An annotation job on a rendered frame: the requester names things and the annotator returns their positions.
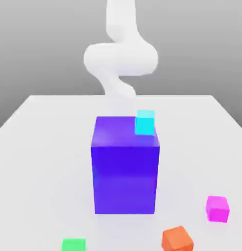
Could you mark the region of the small orange cube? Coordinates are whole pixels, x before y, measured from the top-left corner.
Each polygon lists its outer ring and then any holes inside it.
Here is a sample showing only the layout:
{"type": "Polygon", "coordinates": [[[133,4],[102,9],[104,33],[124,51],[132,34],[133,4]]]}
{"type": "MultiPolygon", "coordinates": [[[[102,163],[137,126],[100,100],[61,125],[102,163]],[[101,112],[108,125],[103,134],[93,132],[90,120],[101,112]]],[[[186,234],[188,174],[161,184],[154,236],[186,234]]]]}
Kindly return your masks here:
{"type": "Polygon", "coordinates": [[[163,231],[163,251],[193,251],[193,248],[193,240],[182,226],[163,231]]]}

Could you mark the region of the large purple box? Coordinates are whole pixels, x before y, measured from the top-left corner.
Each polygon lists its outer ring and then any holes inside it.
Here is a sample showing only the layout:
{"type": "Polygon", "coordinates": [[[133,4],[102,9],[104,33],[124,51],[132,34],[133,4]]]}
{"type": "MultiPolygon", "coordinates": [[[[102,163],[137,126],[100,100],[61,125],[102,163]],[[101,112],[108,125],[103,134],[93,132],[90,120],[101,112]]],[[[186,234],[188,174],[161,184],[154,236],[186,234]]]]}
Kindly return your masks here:
{"type": "Polygon", "coordinates": [[[134,117],[98,116],[91,142],[95,213],[153,214],[160,143],[134,117]]]}

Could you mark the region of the small magenta cube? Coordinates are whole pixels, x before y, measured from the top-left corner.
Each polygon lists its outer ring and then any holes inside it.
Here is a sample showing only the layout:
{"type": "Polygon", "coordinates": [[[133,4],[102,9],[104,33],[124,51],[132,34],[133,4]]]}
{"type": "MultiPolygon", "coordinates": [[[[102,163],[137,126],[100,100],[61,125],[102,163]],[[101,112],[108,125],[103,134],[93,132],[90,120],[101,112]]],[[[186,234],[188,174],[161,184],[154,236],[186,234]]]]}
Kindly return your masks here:
{"type": "Polygon", "coordinates": [[[227,198],[221,196],[208,196],[206,213],[208,221],[226,223],[230,213],[227,198]]]}

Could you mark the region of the small green cube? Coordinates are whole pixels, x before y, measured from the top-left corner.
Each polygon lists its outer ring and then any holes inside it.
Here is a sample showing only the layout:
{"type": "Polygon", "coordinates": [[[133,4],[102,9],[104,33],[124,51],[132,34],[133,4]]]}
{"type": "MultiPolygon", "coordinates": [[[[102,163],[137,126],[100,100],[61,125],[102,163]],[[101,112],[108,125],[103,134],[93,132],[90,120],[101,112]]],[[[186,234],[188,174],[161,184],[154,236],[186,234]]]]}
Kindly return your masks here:
{"type": "Polygon", "coordinates": [[[86,251],[86,239],[64,239],[61,251],[86,251]]]}

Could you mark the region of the small cyan cube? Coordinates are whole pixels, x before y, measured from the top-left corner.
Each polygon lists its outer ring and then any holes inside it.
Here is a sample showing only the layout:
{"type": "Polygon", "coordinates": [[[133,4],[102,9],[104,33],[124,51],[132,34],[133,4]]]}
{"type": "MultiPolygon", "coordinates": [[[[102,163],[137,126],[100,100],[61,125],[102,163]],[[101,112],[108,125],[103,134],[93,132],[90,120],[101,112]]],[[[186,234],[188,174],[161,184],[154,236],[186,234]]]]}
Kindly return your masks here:
{"type": "Polygon", "coordinates": [[[135,117],[135,134],[153,136],[155,134],[155,111],[137,110],[135,117]]]}

